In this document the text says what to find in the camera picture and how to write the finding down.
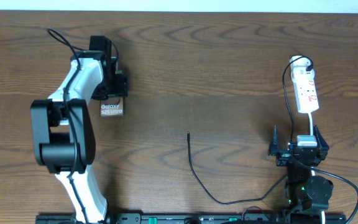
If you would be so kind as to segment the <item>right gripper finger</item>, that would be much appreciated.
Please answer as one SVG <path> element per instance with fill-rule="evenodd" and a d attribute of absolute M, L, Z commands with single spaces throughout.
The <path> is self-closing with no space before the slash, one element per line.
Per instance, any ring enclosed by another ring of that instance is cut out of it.
<path fill-rule="evenodd" d="M 313 133 L 314 136 L 316 137 L 318 157 L 321 160 L 325 160 L 326 156 L 328 155 L 329 146 L 327 142 L 324 140 L 324 138 L 322 137 L 317 125 L 313 126 Z"/>
<path fill-rule="evenodd" d="M 279 153 L 279 146 L 278 146 L 278 133 L 277 127 L 273 127 L 273 137 L 268 147 L 268 154 L 270 156 L 276 156 Z"/>

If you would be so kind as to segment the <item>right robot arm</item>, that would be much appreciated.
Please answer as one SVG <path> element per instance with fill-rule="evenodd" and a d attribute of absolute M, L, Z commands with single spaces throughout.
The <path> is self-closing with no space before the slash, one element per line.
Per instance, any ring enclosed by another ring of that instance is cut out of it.
<path fill-rule="evenodd" d="M 279 219 L 285 223 L 324 223 L 323 213 L 329 208 L 329 199 L 333 193 L 333 183 L 320 176 L 313 175 L 312 168 L 319 165 L 328 155 L 329 146 L 323 139 L 317 126 L 313 135 L 299 135 L 286 149 L 278 144 L 277 129 L 273 129 L 273 138 L 268 154 L 276 157 L 276 165 L 287 168 L 285 197 L 289 207 L 279 213 Z"/>

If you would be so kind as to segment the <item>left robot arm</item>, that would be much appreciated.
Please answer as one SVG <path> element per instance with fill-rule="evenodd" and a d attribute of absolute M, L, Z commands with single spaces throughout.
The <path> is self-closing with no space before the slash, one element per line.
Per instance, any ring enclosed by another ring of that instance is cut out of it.
<path fill-rule="evenodd" d="M 119 52 L 103 35 L 92 35 L 87 50 L 61 34 L 48 33 L 69 46 L 70 71 L 59 88 L 30 106 L 35 160 L 64 186 L 75 208 L 72 215 L 37 215 L 36 223 L 114 223 L 92 163 L 96 140 L 88 110 L 90 100 L 110 116 L 124 113 L 127 78 L 118 69 Z"/>

